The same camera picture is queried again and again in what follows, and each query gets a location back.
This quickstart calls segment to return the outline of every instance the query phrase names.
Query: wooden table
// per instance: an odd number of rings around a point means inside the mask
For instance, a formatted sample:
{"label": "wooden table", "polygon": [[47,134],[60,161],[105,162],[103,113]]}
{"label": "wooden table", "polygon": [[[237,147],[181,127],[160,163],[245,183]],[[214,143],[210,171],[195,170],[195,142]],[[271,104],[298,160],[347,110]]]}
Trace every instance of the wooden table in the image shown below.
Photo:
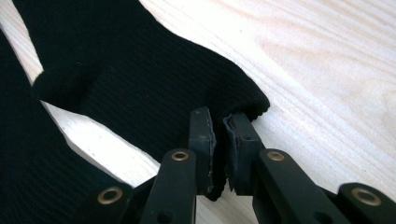
{"label": "wooden table", "polygon": [[[31,82],[42,71],[20,15],[0,0],[0,24]],[[287,151],[336,192],[361,182],[396,200],[396,2],[155,1],[166,28],[244,69],[268,96],[254,121],[267,147]],[[132,186],[159,163],[103,125],[44,104],[69,146]],[[199,197],[197,223],[256,223],[251,197]]]}

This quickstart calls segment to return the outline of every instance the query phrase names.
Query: metal rivet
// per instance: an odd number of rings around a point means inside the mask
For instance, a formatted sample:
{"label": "metal rivet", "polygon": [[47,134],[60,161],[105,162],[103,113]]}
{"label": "metal rivet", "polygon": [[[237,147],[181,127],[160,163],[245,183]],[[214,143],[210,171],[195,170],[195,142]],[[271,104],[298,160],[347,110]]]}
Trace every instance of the metal rivet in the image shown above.
{"label": "metal rivet", "polygon": [[351,193],[361,203],[365,203],[371,206],[379,206],[382,203],[381,199],[378,198],[378,196],[376,196],[367,189],[354,188]]}
{"label": "metal rivet", "polygon": [[273,161],[283,161],[285,160],[285,157],[279,153],[279,152],[275,152],[275,151],[270,151],[267,153],[267,157]]}
{"label": "metal rivet", "polygon": [[189,154],[183,151],[175,152],[172,154],[172,159],[174,161],[184,161],[189,158]]}
{"label": "metal rivet", "polygon": [[[111,198],[108,198],[106,196],[108,193],[115,193],[115,195],[112,196]],[[118,187],[110,187],[108,189],[103,190],[98,195],[98,202],[101,204],[111,204],[118,201],[121,197],[122,197],[122,189]]]}

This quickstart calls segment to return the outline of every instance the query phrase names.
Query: ribbed fabric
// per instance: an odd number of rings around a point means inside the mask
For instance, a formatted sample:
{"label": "ribbed fabric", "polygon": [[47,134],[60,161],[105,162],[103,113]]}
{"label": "ribbed fabric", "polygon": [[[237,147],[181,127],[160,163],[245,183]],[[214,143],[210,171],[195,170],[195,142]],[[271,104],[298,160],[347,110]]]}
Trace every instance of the ribbed fabric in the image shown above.
{"label": "ribbed fabric", "polygon": [[64,141],[0,34],[0,223],[70,223],[97,188],[115,180]]}
{"label": "ribbed fabric", "polygon": [[[269,107],[239,67],[170,33],[136,0],[14,2],[44,65],[34,95],[105,124],[157,161],[180,147],[195,108],[209,108],[221,146],[223,118],[255,119]],[[221,148],[215,154],[222,190]]]}

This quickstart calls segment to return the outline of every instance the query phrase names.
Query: wood grain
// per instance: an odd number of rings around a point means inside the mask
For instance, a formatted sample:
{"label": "wood grain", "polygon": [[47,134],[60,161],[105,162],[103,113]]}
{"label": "wood grain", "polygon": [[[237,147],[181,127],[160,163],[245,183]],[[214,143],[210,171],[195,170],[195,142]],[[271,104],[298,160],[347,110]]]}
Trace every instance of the wood grain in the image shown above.
{"label": "wood grain", "polygon": [[[42,67],[26,28],[11,1],[0,1],[2,30],[33,81]],[[272,107],[254,122],[267,147],[287,151],[325,189],[361,182],[396,200],[396,2],[141,2],[172,32],[234,61],[267,94]],[[69,146],[118,179],[136,186],[158,170],[103,125],[46,107]],[[120,151],[108,153],[114,146]],[[197,223],[257,222],[251,198],[230,192],[216,203],[199,197],[197,207]]]}

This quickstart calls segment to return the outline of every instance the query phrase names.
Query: black fabric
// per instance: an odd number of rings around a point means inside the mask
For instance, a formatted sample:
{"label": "black fabric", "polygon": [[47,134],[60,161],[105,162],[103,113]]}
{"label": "black fabric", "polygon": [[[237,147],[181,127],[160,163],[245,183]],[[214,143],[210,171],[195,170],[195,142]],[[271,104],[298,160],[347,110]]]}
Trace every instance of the black fabric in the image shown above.
{"label": "black fabric", "polygon": [[66,144],[0,34],[0,223],[70,223],[87,196],[115,180]]}
{"label": "black fabric", "polygon": [[207,106],[219,146],[219,197],[225,183],[221,122],[243,111],[255,119],[266,96],[234,63],[180,38],[136,0],[14,0],[44,72],[34,95],[87,115],[155,160],[188,135],[190,112]]}

